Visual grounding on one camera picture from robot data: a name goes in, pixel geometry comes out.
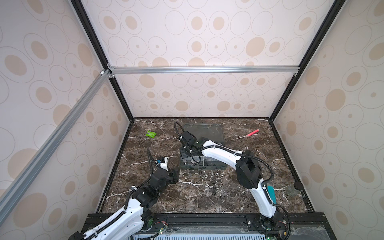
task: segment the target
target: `green package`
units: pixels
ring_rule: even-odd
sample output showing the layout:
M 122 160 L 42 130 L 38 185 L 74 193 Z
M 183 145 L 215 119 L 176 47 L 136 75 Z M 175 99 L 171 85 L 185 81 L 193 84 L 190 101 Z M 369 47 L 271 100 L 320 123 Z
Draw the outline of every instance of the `green package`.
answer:
M 156 133 L 155 132 L 151 132 L 151 131 L 148 131 L 146 136 L 148 137 L 155 137 L 156 136 Z

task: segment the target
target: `polka dot wallpaper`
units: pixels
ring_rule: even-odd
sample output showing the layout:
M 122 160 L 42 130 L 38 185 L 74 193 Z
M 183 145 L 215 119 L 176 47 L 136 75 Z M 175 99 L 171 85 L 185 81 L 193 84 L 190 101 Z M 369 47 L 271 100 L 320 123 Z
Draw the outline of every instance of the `polka dot wallpaper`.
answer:
M 135 117 L 269 117 L 293 73 L 117 74 Z
M 333 0 L 83 0 L 113 66 L 298 65 Z
M 66 0 L 0 2 L 0 196 L 100 70 Z
M 99 204 L 128 123 L 106 82 L 1 226 L 0 240 L 68 239 L 80 231 Z
M 337 238 L 384 232 L 384 0 L 351 0 L 275 125 Z

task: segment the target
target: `pink pen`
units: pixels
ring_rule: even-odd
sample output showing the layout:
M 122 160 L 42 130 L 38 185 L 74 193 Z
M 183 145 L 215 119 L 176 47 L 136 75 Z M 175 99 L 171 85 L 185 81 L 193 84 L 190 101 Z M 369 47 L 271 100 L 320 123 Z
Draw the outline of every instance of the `pink pen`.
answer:
M 246 135 L 245 137 L 249 137 L 249 136 L 251 136 L 251 135 L 257 133 L 258 131 L 259 131 L 259 129 L 256 129 L 256 130 L 254 130 L 253 132 L 251 132 L 250 134 Z

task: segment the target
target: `metal rail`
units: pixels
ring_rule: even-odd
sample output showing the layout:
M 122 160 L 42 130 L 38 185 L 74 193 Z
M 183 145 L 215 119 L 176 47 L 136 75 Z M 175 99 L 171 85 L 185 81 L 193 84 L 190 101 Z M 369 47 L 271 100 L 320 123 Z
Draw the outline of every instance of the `metal rail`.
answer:
M 297 73 L 299 66 L 215 66 L 215 67 L 111 67 L 112 74 L 132 73 Z
M 14 180 L 5 196 L 0 201 L 0 226 L 12 212 L 19 200 L 23 197 L 28 187 L 40 173 L 42 168 L 48 162 L 52 154 L 60 145 L 61 141 L 71 130 L 77 119 L 84 112 L 85 108 L 91 102 L 101 85 L 110 77 L 109 70 L 104 70 L 103 75 L 99 75 L 93 81 L 91 86 L 83 94 L 80 100 L 73 106 L 65 119 L 57 126 L 45 144 L 35 154 L 29 165 L 19 176 Z

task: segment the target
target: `teal handle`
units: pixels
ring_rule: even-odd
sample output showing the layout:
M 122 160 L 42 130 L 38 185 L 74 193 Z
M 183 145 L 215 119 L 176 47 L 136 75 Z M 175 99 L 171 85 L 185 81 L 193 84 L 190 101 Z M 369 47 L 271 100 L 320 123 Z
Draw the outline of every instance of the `teal handle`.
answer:
M 268 190 L 269 196 L 271 197 L 274 204 L 276 204 L 276 196 L 275 196 L 275 190 L 272 186 L 267 186 L 266 189 Z

